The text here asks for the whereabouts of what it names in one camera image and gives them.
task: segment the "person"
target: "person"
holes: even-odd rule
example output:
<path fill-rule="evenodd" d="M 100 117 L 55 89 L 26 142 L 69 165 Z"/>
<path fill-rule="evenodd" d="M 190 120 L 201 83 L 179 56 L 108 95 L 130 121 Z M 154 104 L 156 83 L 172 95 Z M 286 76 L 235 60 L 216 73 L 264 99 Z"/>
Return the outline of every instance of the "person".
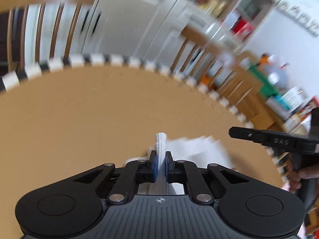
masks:
<path fill-rule="evenodd" d="M 301 188 L 302 179 L 319 178 L 319 164 L 306 167 L 296 172 L 293 169 L 293 164 L 290 162 L 287 165 L 287 170 L 289 172 L 288 174 L 289 185 L 290 185 L 289 191 L 292 193 L 296 193 L 296 191 Z M 315 190 L 315 194 L 317 195 L 318 192 L 319 192 L 319 179 L 317 179 L 317 188 Z"/>

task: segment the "black tool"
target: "black tool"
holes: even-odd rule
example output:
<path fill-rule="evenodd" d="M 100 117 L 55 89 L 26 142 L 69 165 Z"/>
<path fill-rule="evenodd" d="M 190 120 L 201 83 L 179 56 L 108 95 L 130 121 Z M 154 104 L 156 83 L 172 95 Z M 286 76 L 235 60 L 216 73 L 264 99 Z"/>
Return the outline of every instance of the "black tool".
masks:
<path fill-rule="evenodd" d="M 305 217 L 295 195 L 223 166 L 197 168 L 166 152 L 168 183 L 185 195 L 137 195 L 156 181 L 156 151 L 123 168 L 103 164 L 36 189 L 16 205 L 24 239 L 290 238 Z"/>
<path fill-rule="evenodd" d="M 308 136 L 241 127 L 232 127 L 229 135 L 232 138 L 249 140 L 275 150 L 292 153 L 292 162 L 296 171 L 319 163 L 319 108 L 312 110 Z M 302 187 L 297 191 L 297 196 L 303 201 L 308 212 L 316 199 L 316 179 L 303 179 L 301 183 Z"/>

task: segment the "white cloth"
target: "white cloth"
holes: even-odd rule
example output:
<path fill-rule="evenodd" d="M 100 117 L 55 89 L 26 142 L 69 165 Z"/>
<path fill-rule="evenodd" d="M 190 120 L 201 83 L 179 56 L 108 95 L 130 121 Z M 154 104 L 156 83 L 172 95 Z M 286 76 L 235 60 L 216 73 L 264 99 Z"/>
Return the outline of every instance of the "white cloth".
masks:
<path fill-rule="evenodd" d="M 138 159 L 148 159 L 152 150 L 157 154 L 157 181 L 155 183 L 143 183 L 139 186 L 138 194 L 149 195 L 182 195 L 182 184 L 168 184 L 165 177 L 165 154 L 170 151 L 174 161 L 186 160 L 194 162 L 197 167 L 207 168 L 208 164 L 220 164 L 232 168 L 233 164 L 221 142 L 213 137 L 199 137 L 195 139 L 179 138 L 166 140 L 166 134 L 156 134 L 156 144 L 147 151 L 146 157 L 128 159 L 125 164 Z"/>

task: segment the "ribbed gray surface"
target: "ribbed gray surface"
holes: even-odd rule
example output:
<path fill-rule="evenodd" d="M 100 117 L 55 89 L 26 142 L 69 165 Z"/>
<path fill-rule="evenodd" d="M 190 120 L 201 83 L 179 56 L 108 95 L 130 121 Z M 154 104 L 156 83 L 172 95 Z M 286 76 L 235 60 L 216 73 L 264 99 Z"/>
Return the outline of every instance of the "ribbed gray surface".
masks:
<path fill-rule="evenodd" d="M 74 239 L 248 239 L 229 228 L 212 207 L 199 206 L 188 196 L 135 195 L 122 206 L 110 207 L 90 231 Z"/>

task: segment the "wooden table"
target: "wooden table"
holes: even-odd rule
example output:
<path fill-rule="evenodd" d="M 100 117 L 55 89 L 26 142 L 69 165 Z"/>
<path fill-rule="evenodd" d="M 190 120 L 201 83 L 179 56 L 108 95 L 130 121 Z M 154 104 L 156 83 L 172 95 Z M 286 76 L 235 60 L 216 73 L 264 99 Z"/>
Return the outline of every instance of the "wooden table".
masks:
<path fill-rule="evenodd" d="M 166 68 L 151 72 L 155 64 L 136 69 L 134 60 L 128 66 L 121 57 L 109 59 L 54 60 L 0 82 L 9 90 L 0 93 L 0 238 L 22 235 L 14 207 L 24 194 L 102 163 L 120 167 L 144 156 L 158 132 L 169 139 L 212 135 L 240 172 L 282 185 L 264 147 L 229 137 L 230 127 L 244 123 L 218 100 L 161 75 Z"/>

